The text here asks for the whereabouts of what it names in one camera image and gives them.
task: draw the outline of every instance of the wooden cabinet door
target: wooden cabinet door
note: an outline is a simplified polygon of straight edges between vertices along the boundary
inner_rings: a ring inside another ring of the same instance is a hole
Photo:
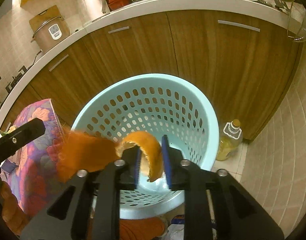
[[[246,15],[189,10],[167,16],[179,76],[207,96],[219,122],[238,118],[244,137],[254,139],[290,85],[299,45],[285,29]]]
[[[57,115],[72,125],[81,109],[107,87],[82,41],[57,55],[31,81],[41,98],[51,98]]]
[[[115,23],[82,40],[108,85],[145,73],[178,76],[166,13]]]
[[[36,93],[32,86],[28,84],[12,105],[0,129],[6,131],[8,124],[13,124],[17,116],[26,106],[40,100],[42,100],[42,98]]]

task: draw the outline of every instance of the pink floral cloth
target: pink floral cloth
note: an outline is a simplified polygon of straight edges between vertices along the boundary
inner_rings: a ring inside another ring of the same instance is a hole
[[[56,164],[63,131],[51,99],[25,107],[14,126],[19,127],[35,117],[43,120],[45,134],[21,149],[19,167],[8,177],[8,184],[19,206],[30,217],[36,215],[62,186],[57,178]]]

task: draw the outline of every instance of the cutting board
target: cutting board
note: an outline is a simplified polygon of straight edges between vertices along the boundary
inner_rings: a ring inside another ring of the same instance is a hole
[[[61,16],[56,5],[46,9],[45,11],[37,14],[34,18],[29,20],[30,27],[32,28],[33,32],[35,32],[43,22],[50,20],[54,17]]]

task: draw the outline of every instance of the bolt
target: bolt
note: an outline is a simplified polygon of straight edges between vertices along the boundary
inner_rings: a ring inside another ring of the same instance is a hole
[[[191,162],[190,162],[189,160],[186,160],[186,159],[181,160],[181,166],[189,166],[190,163],[191,163]]]
[[[225,177],[225,176],[227,176],[228,171],[225,170],[225,169],[220,169],[220,170],[217,170],[216,173],[217,173],[220,177]]]
[[[77,171],[77,176],[79,176],[80,178],[83,178],[87,175],[87,171],[85,170],[79,170]]]
[[[125,161],[124,160],[116,160],[114,162],[115,166],[117,167],[121,167],[121,166],[124,166],[125,165]]]

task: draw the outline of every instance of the white countertop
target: white countertop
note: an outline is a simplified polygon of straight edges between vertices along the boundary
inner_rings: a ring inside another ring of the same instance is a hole
[[[144,0],[135,4],[131,4],[125,8],[114,11],[93,23],[85,26],[78,32],[63,40],[61,43],[52,48],[43,57],[41,57],[20,79],[15,88],[6,98],[0,109],[0,127],[14,104],[17,97],[36,74],[60,52],[69,47],[71,44],[82,38],[83,36],[95,30],[108,26],[110,24],[120,22],[126,19],[138,17],[141,15],[176,11],[176,10],[218,10],[233,13],[244,14],[256,17],[283,28],[288,26],[288,16],[276,9],[268,6],[251,2],[247,0]]]

